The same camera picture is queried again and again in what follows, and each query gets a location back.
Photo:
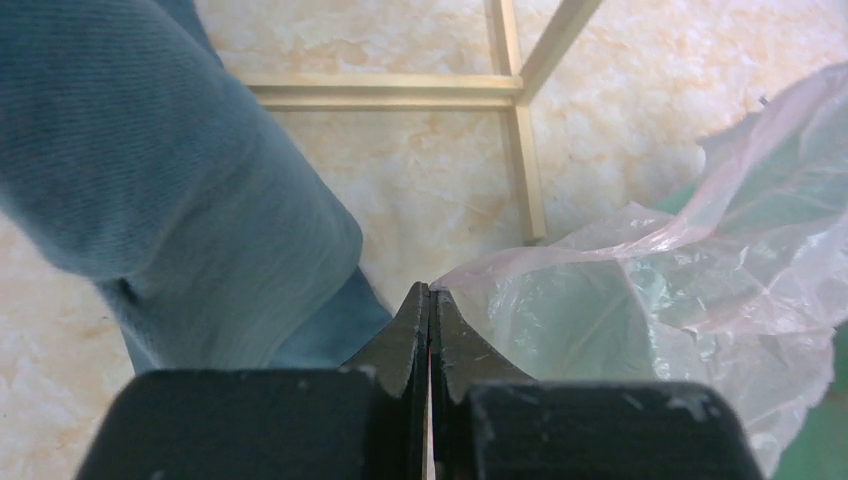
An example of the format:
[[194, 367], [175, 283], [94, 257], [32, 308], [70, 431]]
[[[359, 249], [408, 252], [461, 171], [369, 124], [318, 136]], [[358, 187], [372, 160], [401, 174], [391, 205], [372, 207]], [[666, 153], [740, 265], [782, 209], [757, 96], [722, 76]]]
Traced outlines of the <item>pink plastic trash bag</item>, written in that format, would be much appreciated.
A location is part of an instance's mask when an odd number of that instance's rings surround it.
[[537, 379], [711, 387], [767, 477], [828, 390], [847, 316], [846, 65], [734, 127], [678, 214], [631, 203], [436, 286]]

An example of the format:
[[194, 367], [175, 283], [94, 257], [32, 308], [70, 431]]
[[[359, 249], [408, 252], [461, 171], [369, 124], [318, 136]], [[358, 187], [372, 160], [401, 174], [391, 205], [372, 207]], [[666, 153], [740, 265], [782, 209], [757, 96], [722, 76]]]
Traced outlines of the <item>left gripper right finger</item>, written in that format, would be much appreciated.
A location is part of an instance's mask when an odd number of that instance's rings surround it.
[[440, 479], [758, 479], [741, 424], [686, 382], [532, 378], [433, 292], [433, 454]]

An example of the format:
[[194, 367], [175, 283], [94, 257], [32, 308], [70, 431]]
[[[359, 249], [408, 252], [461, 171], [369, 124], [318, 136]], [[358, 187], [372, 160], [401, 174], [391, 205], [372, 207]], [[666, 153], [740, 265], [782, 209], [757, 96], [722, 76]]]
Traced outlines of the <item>green plastic trash bin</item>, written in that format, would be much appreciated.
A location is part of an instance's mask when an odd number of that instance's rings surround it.
[[[707, 157], [703, 174], [711, 169], [713, 150], [743, 134], [728, 128], [697, 141]], [[652, 207], [678, 214], [689, 202], [699, 181], [681, 187]], [[835, 326], [831, 339], [833, 378], [821, 401], [808, 410], [797, 436], [782, 452], [769, 479], [847, 479], [847, 316]]]

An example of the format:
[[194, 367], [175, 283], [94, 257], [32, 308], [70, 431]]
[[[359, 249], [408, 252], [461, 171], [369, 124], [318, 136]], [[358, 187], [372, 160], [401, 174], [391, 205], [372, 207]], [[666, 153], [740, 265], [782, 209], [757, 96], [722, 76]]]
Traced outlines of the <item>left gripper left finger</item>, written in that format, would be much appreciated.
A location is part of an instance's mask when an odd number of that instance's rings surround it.
[[81, 479], [423, 479], [430, 292], [342, 367], [160, 370], [115, 398]]

